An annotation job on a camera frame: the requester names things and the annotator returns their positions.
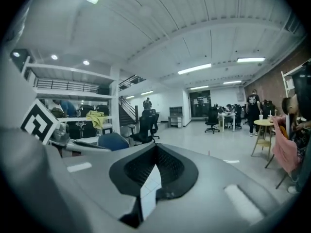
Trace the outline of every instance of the white tiled floor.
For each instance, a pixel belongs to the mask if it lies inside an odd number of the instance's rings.
[[[140,190],[141,208],[144,219],[146,219],[156,207],[156,191],[161,187],[160,172],[157,166],[155,166]]]
[[[238,163],[231,165],[263,185],[280,203],[291,196],[287,192],[287,187],[293,184],[290,178],[286,178],[279,189],[276,189],[276,185],[284,175],[283,169],[276,160],[274,159],[267,169],[264,168],[267,164],[267,148],[261,151],[261,147],[258,146],[251,157],[256,137],[249,136],[248,125],[243,125],[242,129],[236,129],[235,132],[232,132],[232,129],[226,129],[224,132],[215,132],[215,134],[205,133],[206,128],[203,121],[193,121],[182,129],[159,127],[156,135],[159,135],[160,139],[156,139],[156,142],[175,145],[206,155],[209,152],[211,156],[222,160],[239,160]]]

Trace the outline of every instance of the jeans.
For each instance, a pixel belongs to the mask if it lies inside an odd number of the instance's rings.
[[[249,132],[253,133],[254,128],[254,121],[259,120],[259,114],[258,113],[249,113],[248,114],[248,121],[249,121]],[[259,130],[259,125],[256,125],[256,132]]]
[[[305,158],[301,167],[299,168],[298,181],[296,183],[296,190],[301,192],[302,188],[308,181],[308,178],[311,174],[311,140],[306,148]]]

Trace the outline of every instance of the yellow cloth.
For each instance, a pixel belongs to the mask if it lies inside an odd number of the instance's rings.
[[[86,115],[86,119],[92,119],[93,127],[98,130],[103,129],[105,118],[104,113],[98,111],[89,111]]]

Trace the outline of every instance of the yellow round table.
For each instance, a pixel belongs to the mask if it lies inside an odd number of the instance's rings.
[[[272,137],[271,128],[273,126],[273,123],[270,122],[268,119],[256,120],[256,121],[254,121],[254,123],[256,125],[259,125],[259,130],[258,130],[258,136],[257,136],[256,144],[254,146],[254,149],[253,149],[253,152],[252,152],[251,156],[253,156],[254,151],[256,149],[256,146],[260,145],[260,146],[262,146],[261,150],[263,150],[263,147],[269,147],[269,152],[268,152],[268,160],[269,160],[270,149],[271,149],[271,137]],[[263,139],[259,139],[260,131],[261,131],[262,127],[265,127],[264,134],[263,134]],[[266,133],[267,133],[267,128],[268,127],[270,129],[270,131],[269,131],[269,135],[270,135],[269,141],[266,140]]]

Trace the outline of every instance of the blue shirt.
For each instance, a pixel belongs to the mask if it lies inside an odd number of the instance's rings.
[[[73,117],[75,115],[75,107],[74,105],[68,100],[61,100],[60,106],[62,107],[64,112],[67,112],[69,117]]]

